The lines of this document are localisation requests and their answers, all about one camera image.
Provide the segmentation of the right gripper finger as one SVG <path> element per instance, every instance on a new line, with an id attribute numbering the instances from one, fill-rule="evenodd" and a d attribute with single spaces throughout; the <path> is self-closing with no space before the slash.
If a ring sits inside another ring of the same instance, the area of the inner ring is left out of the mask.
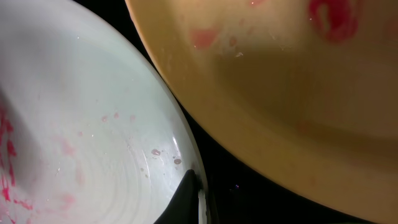
<path id="1" fill-rule="evenodd" d="M 154 224 L 198 224 L 198 186 L 194 170 L 187 170 L 166 209 Z"/>

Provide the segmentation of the mint green plate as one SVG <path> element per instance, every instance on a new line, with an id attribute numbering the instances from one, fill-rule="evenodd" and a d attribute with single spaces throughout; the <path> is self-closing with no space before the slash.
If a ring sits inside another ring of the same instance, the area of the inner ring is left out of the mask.
<path id="1" fill-rule="evenodd" d="M 73 1 L 1 1 L 2 223 L 154 223 L 189 169 L 209 223 L 195 139 L 142 54 Z"/>

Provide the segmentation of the yellow plate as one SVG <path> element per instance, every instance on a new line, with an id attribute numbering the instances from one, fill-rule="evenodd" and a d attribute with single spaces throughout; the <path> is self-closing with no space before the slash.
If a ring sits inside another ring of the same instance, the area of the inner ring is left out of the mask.
<path id="1" fill-rule="evenodd" d="M 397 1 L 128 0 L 191 116 L 268 179 L 397 222 Z"/>

